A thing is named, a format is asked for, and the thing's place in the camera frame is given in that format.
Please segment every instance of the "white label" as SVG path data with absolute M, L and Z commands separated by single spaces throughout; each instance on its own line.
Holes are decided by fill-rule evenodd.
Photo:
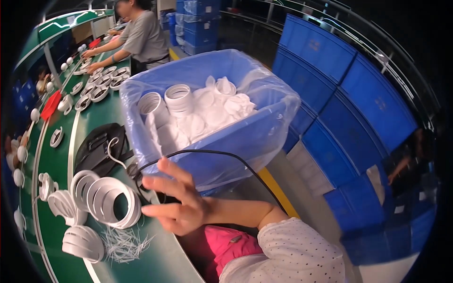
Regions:
M 419 193 L 419 201 L 424 201 L 426 199 L 426 194 L 425 192 L 420 192 Z
M 395 214 L 402 213 L 404 211 L 404 206 L 395 207 Z

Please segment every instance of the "white plastic shavings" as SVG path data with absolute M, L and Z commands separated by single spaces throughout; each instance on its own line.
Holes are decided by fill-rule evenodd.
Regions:
M 140 254 L 149 248 L 151 240 L 156 236 L 149 238 L 147 234 L 141 241 L 140 233 L 135 234 L 132 228 L 123 230 L 106 226 L 106 229 L 101 235 L 106 248 L 106 259 L 119 264 L 140 259 Z

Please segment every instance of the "child's arm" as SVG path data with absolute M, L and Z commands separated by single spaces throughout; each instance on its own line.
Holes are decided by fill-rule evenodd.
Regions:
M 192 175 L 175 163 L 162 158 L 159 171 L 174 177 L 144 177 L 143 185 L 149 190 L 163 192 L 181 201 L 142 207 L 143 214 L 156 217 L 162 226 L 179 236 L 186 235 L 204 224 L 231 223 L 263 228 L 289 217 L 278 207 L 264 201 L 225 200 L 201 197 L 195 189 Z

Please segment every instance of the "red tray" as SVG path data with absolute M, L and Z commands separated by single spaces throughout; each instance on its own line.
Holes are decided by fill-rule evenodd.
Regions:
M 52 114 L 55 112 L 55 110 L 58 107 L 58 103 L 60 102 L 61 99 L 61 92 L 60 90 L 57 90 L 52 96 L 49 98 L 49 100 L 46 103 L 46 106 L 44 106 L 44 110 L 41 113 L 41 118 L 46 121 L 47 119 L 52 116 Z

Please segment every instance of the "white cable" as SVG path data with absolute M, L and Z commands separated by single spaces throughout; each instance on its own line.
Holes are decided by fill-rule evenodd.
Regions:
M 122 163 L 120 160 L 114 158 L 114 157 L 112 156 L 112 154 L 110 153 L 110 146 L 111 146 L 111 145 L 117 144 L 119 141 L 120 141 L 120 139 L 119 139 L 118 137 L 114 137 L 114 138 L 111 139 L 111 141 L 109 142 L 109 144 L 108 144 L 108 146 L 107 146 L 107 154 L 109 155 L 109 157 L 110 157 L 113 161 L 115 161 L 116 163 L 121 164 L 121 166 L 123 166 L 124 169 L 127 170 L 126 165 L 125 165 L 124 163 Z

